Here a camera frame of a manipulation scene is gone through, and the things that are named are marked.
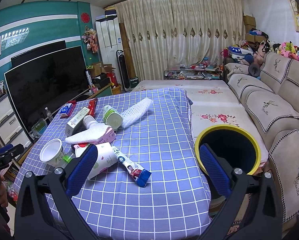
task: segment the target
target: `flat screen tv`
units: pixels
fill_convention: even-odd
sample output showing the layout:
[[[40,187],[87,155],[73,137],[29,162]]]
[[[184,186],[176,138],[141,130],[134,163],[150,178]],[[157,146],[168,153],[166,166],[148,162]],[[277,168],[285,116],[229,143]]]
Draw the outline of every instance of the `flat screen tv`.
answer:
[[[61,49],[66,49],[66,43],[65,41],[57,41],[50,44],[46,44],[43,46],[40,46],[38,48],[30,49],[28,51],[25,51],[21,54],[18,54],[15,57],[11,58],[11,66],[17,67],[20,64],[23,64],[25,62],[28,62],[34,58],[46,55],[48,53],[58,51]]]
[[[86,92],[86,65],[80,46],[62,49],[25,62],[5,73],[9,95],[28,132],[63,104]]]

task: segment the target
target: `red paper cutting decoration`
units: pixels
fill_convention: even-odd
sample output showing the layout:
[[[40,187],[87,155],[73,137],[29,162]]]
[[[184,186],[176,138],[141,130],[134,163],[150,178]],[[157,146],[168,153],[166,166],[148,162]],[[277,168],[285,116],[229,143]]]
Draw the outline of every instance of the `red paper cutting decoration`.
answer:
[[[82,13],[81,14],[81,20],[83,23],[89,23],[91,18],[89,17],[88,13]]]

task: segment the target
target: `metal screw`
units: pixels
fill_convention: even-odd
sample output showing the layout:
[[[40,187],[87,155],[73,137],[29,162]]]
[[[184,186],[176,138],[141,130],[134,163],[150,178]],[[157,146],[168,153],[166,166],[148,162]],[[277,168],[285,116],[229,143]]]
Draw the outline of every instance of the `metal screw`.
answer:
[[[264,176],[268,179],[272,178],[272,175],[269,172],[265,172]]]
[[[241,175],[243,173],[243,171],[240,168],[235,168],[234,169],[235,174],[237,175]]]
[[[63,172],[63,168],[54,169],[54,173],[57,174],[57,175],[61,174],[62,172]]]
[[[28,171],[25,173],[26,178],[30,178],[30,177],[32,177],[32,175],[33,175],[33,173],[31,171]]]

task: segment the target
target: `wicker basket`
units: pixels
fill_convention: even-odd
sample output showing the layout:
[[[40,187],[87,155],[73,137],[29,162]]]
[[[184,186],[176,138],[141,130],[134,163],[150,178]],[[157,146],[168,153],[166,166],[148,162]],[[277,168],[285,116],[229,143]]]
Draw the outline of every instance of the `wicker basket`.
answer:
[[[121,84],[118,84],[116,88],[112,88],[112,94],[113,95],[118,95],[121,93]]]

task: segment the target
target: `yellow trash can rim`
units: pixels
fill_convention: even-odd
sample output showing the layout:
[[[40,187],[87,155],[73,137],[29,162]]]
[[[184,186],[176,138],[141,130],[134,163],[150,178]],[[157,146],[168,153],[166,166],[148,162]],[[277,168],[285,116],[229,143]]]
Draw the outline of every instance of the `yellow trash can rim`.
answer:
[[[254,163],[254,166],[252,168],[252,170],[247,173],[248,175],[253,175],[256,170],[258,169],[259,165],[260,165],[260,162],[261,162],[261,149],[257,143],[257,141],[255,140],[255,138],[247,131],[245,131],[244,129],[240,128],[240,127],[237,127],[237,126],[233,126],[233,125],[230,125],[230,124],[218,124],[218,125],[213,125],[213,126],[210,126],[208,128],[206,128],[205,130],[203,130],[199,136],[197,136],[197,139],[196,139],[196,142],[195,142],[195,147],[194,147],[194,150],[195,150],[195,156],[196,156],[196,159],[199,163],[199,166],[200,168],[202,169],[202,171],[208,175],[201,159],[200,159],[200,142],[202,140],[202,138],[207,135],[208,133],[210,132],[213,132],[213,131],[216,131],[216,130],[221,130],[221,129],[224,129],[224,130],[232,130],[232,131],[236,131],[236,132],[239,132],[240,134],[244,135],[246,138],[248,138],[248,140],[252,143],[254,149],[255,149],[255,153],[256,153],[256,158],[255,158],[255,163]]]

